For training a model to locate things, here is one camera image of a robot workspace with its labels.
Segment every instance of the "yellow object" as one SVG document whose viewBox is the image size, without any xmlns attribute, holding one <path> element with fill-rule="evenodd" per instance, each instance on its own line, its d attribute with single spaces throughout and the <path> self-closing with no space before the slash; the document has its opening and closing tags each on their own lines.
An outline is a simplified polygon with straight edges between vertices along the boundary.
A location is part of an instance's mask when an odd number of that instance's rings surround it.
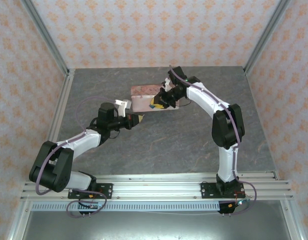
<svg viewBox="0 0 308 240">
<path fill-rule="evenodd" d="M 163 105 L 161 104 L 155 104 L 154 103 L 154 98 L 150 101 L 150 105 L 149 105 L 152 109 L 156 108 L 156 109 L 164 109 Z"/>
<path fill-rule="evenodd" d="M 143 120 L 143 116 L 142 115 L 138 115 L 138 123 L 140 123 Z"/>
</svg>

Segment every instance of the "cardboard box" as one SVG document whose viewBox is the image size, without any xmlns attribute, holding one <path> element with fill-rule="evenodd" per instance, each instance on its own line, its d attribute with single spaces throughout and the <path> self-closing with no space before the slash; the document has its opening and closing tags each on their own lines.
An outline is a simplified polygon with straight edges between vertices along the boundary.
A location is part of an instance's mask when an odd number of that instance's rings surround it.
<svg viewBox="0 0 308 240">
<path fill-rule="evenodd" d="M 178 106 L 175 108 L 168 107 L 166 109 L 151 108 L 150 104 L 152 99 L 156 94 L 160 92 L 162 85 L 139 85 L 132 86 L 130 89 L 131 99 L 132 99 L 132 110 L 134 113 L 137 112 L 152 112 L 152 111 L 164 111 L 164 110 L 176 110 L 179 109 Z"/>
</svg>

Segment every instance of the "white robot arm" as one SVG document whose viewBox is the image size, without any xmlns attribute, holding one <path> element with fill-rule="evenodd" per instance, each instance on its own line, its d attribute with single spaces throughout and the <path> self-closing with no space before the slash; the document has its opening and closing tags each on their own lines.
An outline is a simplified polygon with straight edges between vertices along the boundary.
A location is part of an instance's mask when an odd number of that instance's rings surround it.
<svg viewBox="0 0 308 240">
<path fill-rule="evenodd" d="M 245 134 L 241 108 L 237 104 L 230 105 L 219 99 L 208 91 L 198 78 L 184 75 L 181 67 L 178 66 L 172 70 L 168 72 L 169 79 L 165 80 L 162 84 L 167 86 L 171 81 L 174 87 L 162 87 L 160 92 L 154 97 L 153 103 L 163 108 L 175 107 L 176 101 L 185 97 L 196 102 L 212 118 L 212 137 L 218 145 L 219 169 L 216 176 L 217 183 L 215 189 L 210 189 L 210 195 L 215 197 L 219 194 L 223 198 L 225 196 L 232 198 L 235 191 L 240 191 L 242 184 L 237 181 L 237 138 L 233 124 L 228 122 L 229 116 L 227 112 L 229 111 L 231 117 L 233 117 L 238 136 L 241 140 Z M 175 74 L 190 84 L 185 84 Z"/>
<path fill-rule="evenodd" d="M 35 183 L 39 180 L 40 185 L 55 192 L 64 189 L 94 191 L 91 186 L 96 186 L 94 177 L 87 173 L 72 171 L 73 160 L 86 151 L 102 145 L 110 138 L 111 131 L 119 131 L 122 128 L 130 130 L 143 118 L 125 112 L 131 107 L 131 101 L 116 100 L 115 104 L 119 106 L 118 109 L 113 103 L 102 103 L 98 116 L 79 135 L 56 143 L 44 142 L 29 173 L 29 179 Z"/>
</svg>

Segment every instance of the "white arm segment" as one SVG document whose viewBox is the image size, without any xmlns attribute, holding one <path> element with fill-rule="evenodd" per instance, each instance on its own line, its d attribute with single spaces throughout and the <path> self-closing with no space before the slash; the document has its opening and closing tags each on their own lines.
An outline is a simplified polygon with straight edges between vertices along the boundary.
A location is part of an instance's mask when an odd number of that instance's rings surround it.
<svg viewBox="0 0 308 240">
<path fill-rule="evenodd" d="M 79 135 L 76 135 L 68 140 L 65 141 L 59 141 L 57 142 L 57 145 L 60 145 L 66 141 L 69 141 L 71 139 L 77 138 Z M 101 141 L 101 134 L 99 134 L 97 131 L 87 129 L 86 135 L 82 137 L 79 140 L 76 140 L 72 143 L 66 144 L 63 146 L 65 149 L 72 149 L 74 151 L 73 160 L 77 158 L 79 155 L 83 154 L 84 152 L 96 148 Z M 91 183 L 91 177 L 76 171 L 70 172 L 70 178 L 66 189 L 80 189 L 80 190 L 86 190 Z"/>
<path fill-rule="evenodd" d="M 69 182 L 66 185 L 66 189 L 80 189 L 86 190 L 88 189 L 92 178 L 84 173 L 71 171 Z"/>
<path fill-rule="evenodd" d="M 194 85 L 198 86 L 200 89 L 206 89 L 206 87 L 203 85 L 201 82 L 196 82 Z M 188 87 L 186 90 L 187 97 L 196 102 L 202 109 L 204 109 L 207 114 L 213 118 L 213 114 L 216 113 L 216 111 L 224 110 L 219 103 L 216 103 L 213 98 L 211 98 L 209 95 L 207 95 L 205 92 L 202 90 L 199 90 L 195 87 Z M 227 102 L 224 102 L 220 100 L 217 96 L 215 96 L 213 93 L 211 93 L 220 103 L 222 103 L 226 108 L 229 106 Z M 232 170 L 233 170 L 233 147 L 235 145 L 231 146 L 228 150 L 226 150 L 224 147 L 218 147 L 219 151 L 219 168 L 218 168 L 218 176 L 223 182 L 230 182 L 235 179 L 233 176 Z M 235 154 L 237 156 L 238 154 L 238 149 L 236 148 Z M 237 161 L 235 162 L 235 173 L 237 175 L 237 170 L 236 170 L 236 164 Z"/>
<path fill-rule="evenodd" d="M 58 141 L 57 145 L 60 145 L 66 141 L 69 141 L 71 139 L 77 138 L 79 135 L 76 135 L 68 140 L 65 141 Z M 101 141 L 101 134 L 99 134 L 97 131 L 87 129 L 86 135 L 82 137 L 79 140 L 76 140 L 72 143 L 68 143 L 63 146 L 65 149 L 72 149 L 74 151 L 73 160 L 77 158 L 79 155 L 85 153 L 87 150 L 90 150 L 92 148 L 96 148 L 98 145 L 100 145 Z"/>
<path fill-rule="evenodd" d="M 198 86 L 200 89 L 208 90 L 203 83 L 196 82 L 193 85 Z M 186 90 L 187 97 L 196 102 L 202 109 L 207 112 L 207 114 L 213 118 L 213 114 L 216 113 L 216 111 L 220 110 L 222 111 L 223 108 L 219 106 L 218 103 L 214 101 L 209 95 L 207 95 L 205 92 L 195 88 L 195 87 L 188 87 Z M 217 96 L 215 96 L 213 93 L 211 93 L 220 103 L 222 103 L 225 107 L 228 107 L 229 104 L 227 102 L 224 102 L 220 100 Z"/>
<path fill-rule="evenodd" d="M 233 151 L 233 148 L 237 146 L 235 144 L 231 146 L 229 149 L 225 149 L 224 147 L 218 147 L 219 152 L 219 167 L 218 167 L 218 177 L 224 182 L 230 182 L 235 179 L 233 175 L 233 155 L 235 154 L 235 159 L 238 159 L 238 148 Z M 238 161 L 235 162 L 235 175 L 238 175 L 238 171 L 236 169 Z"/>
</svg>

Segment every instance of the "orange patterned wall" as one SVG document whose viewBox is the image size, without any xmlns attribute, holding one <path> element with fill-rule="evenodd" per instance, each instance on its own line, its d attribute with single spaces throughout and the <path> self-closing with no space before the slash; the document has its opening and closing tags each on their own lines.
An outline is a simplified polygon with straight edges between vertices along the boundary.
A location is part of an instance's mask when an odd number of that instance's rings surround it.
<svg viewBox="0 0 308 240">
<path fill-rule="evenodd" d="M 308 229 L 308 0 L 293 0 L 248 76 L 272 156 Z"/>
<path fill-rule="evenodd" d="M 34 0 L 69 68 L 244 66 L 279 0 Z"/>
<path fill-rule="evenodd" d="M 46 139 L 63 74 L 20 0 L 0 0 L 0 239 Z"/>
</svg>

